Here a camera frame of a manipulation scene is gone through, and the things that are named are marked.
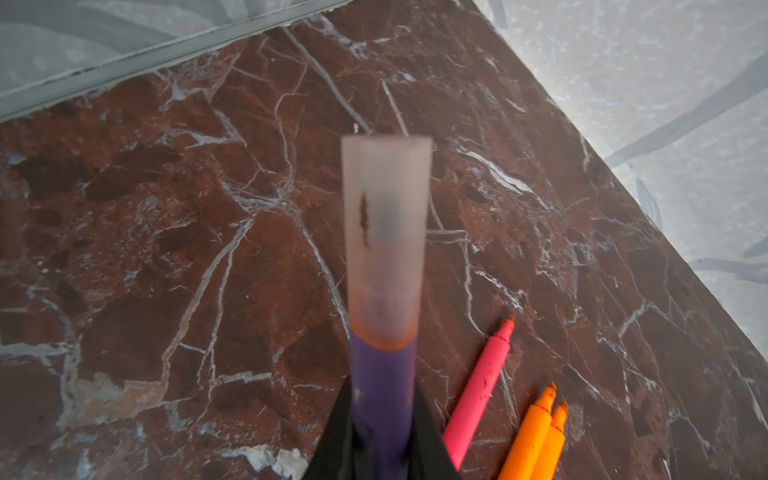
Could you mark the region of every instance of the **brown stain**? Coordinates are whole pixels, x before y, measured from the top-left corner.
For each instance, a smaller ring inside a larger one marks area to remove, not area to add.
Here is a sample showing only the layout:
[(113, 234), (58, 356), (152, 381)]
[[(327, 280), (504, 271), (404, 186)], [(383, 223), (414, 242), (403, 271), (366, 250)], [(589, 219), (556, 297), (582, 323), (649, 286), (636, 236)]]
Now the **brown stain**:
[(368, 248), (368, 198), (365, 192), (360, 198), (360, 228), (362, 228), (362, 244)]

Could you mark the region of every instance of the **brown marble surface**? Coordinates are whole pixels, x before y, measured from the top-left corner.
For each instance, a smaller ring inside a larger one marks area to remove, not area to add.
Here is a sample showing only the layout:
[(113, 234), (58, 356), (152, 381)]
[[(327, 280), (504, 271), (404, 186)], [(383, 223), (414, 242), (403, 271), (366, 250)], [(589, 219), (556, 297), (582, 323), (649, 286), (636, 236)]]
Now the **brown marble surface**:
[(296, 478), (349, 371), (339, 136), (435, 138), (419, 378), (462, 470), (766, 478), (768, 366), (467, 0), (357, 0), (0, 126), (0, 476)]

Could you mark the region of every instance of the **purple marker barrel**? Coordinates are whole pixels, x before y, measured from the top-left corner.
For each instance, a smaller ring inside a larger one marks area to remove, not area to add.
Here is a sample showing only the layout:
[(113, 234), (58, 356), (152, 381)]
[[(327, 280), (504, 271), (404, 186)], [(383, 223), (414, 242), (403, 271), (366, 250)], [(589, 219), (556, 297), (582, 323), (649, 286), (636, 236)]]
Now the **purple marker barrel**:
[(353, 420), (381, 480), (408, 474), (430, 137), (342, 137)]

